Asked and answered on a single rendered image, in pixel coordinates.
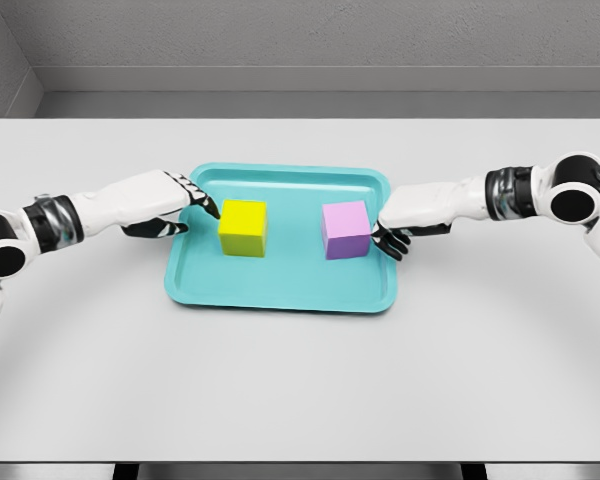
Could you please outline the yellow cube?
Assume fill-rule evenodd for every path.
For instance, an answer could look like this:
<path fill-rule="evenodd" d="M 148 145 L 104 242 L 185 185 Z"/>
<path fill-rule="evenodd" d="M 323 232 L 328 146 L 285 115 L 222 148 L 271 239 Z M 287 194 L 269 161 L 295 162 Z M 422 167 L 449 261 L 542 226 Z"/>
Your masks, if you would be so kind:
<path fill-rule="evenodd" d="M 225 256 L 263 258 L 267 234 L 265 202 L 235 199 L 223 202 L 218 237 Z"/>

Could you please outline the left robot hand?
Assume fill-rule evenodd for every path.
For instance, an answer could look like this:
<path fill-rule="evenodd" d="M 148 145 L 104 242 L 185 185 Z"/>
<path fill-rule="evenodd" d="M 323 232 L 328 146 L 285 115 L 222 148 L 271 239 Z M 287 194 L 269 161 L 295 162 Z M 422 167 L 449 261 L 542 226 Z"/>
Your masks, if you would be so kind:
<path fill-rule="evenodd" d="M 186 233 L 186 223 L 165 220 L 164 216 L 185 207 L 199 206 L 216 220 L 220 211 L 209 194 L 181 174 L 153 170 L 113 185 L 116 224 L 132 238 L 158 239 Z"/>

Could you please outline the teal tray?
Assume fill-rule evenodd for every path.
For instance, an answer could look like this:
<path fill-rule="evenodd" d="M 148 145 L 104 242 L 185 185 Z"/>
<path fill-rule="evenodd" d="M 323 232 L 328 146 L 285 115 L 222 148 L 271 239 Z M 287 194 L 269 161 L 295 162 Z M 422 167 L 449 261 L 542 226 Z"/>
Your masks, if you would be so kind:
<path fill-rule="evenodd" d="M 397 294 L 396 263 L 376 247 L 362 258 L 328 260 L 321 238 L 325 204 L 362 200 L 375 219 L 390 185 L 366 168 L 207 163 L 191 180 L 217 202 L 258 200 L 267 205 L 269 231 L 262 258 L 226 256 L 218 224 L 197 207 L 180 221 L 164 287 L 185 305 L 378 313 Z"/>

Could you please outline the pink cube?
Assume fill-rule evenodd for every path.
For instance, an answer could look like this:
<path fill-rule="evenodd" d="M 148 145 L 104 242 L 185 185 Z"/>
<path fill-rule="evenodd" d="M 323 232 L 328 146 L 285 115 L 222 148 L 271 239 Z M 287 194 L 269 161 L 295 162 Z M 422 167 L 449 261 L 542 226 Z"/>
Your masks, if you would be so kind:
<path fill-rule="evenodd" d="M 362 200 L 322 205 L 321 234 L 327 260 L 367 255 L 371 227 Z"/>

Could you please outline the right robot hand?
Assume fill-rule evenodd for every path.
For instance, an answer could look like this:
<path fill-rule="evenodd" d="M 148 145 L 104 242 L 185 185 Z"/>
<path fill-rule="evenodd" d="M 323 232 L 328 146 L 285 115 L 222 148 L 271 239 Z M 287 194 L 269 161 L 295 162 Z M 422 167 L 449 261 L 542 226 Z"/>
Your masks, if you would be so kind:
<path fill-rule="evenodd" d="M 378 214 L 371 233 L 374 245 L 401 261 L 413 236 L 448 234 L 453 212 L 449 207 L 449 182 L 398 187 Z"/>

